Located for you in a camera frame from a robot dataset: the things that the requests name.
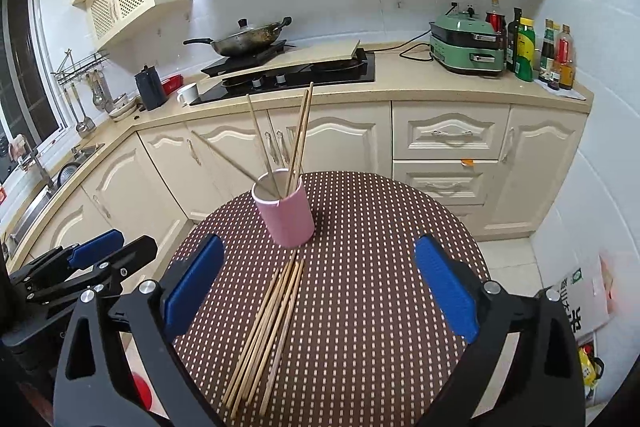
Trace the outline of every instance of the green electric cooker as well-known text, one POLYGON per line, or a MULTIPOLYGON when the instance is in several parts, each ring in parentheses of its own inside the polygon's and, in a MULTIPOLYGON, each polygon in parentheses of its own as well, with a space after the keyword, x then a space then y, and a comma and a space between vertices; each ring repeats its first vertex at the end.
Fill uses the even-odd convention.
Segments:
POLYGON ((441 15, 431 23, 431 55, 454 73, 499 74, 504 69, 503 36, 467 12, 441 15))

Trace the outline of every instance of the wok handle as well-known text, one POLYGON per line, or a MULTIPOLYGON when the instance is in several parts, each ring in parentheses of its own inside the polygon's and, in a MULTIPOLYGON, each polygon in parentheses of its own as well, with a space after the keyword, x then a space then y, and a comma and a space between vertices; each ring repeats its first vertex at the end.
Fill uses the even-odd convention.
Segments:
POLYGON ((213 44, 215 42, 213 39, 189 39, 184 41, 182 44, 213 44))
POLYGON ((278 24, 277 29, 281 30, 284 28, 284 26, 289 26, 291 24, 291 20, 292 20, 291 17, 284 17, 282 22, 278 24))

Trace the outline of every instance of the round table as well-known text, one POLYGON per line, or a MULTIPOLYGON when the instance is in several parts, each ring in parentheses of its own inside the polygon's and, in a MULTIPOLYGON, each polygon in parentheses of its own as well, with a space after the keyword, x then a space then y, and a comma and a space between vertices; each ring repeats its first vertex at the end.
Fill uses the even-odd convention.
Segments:
POLYGON ((175 350, 229 426, 413 425, 465 349, 415 267, 414 241, 432 232, 484 280, 478 245, 408 185, 360 172, 313 172, 303 182, 316 233, 298 254, 305 272, 266 416, 258 410, 268 371, 235 419, 222 405, 263 293, 291 254, 273 243, 249 192, 207 217, 174 255, 188 256, 209 233, 225 245, 225 264, 175 350))

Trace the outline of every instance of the red ball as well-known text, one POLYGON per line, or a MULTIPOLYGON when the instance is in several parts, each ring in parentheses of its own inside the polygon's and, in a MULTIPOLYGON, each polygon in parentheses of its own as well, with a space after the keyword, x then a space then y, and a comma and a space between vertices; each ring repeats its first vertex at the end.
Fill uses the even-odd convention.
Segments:
POLYGON ((136 384, 136 389, 138 390, 138 394, 140 395, 140 400, 142 400, 142 404, 145 406, 146 410, 151 410, 151 404, 153 402, 153 396, 151 394, 151 389, 149 388, 149 384, 146 383, 145 379, 142 378, 137 373, 131 373, 133 375, 133 382, 136 384))

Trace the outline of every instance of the blue gripper pad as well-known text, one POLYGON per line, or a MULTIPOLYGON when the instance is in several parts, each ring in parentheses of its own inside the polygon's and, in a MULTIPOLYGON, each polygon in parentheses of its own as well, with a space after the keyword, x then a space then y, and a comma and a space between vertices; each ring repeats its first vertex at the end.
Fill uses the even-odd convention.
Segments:
POLYGON ((124 246, 124 236, 118 230, 110 230, 90 241, 74 248, 69 256, 69 266, 77 270, 84 270, 91 265, 99 263, 109 254, 118 251, 124 246))
POLYGON ((476 302, 451 270, 442 247, 431 235, 415 242, 415 264, 456 335, 472 343, 480 326, 476 317, 476 302))
POLYGON ((164 301, 164 337, 184 335, 225 262, 225 247, 213 235, 164 301))

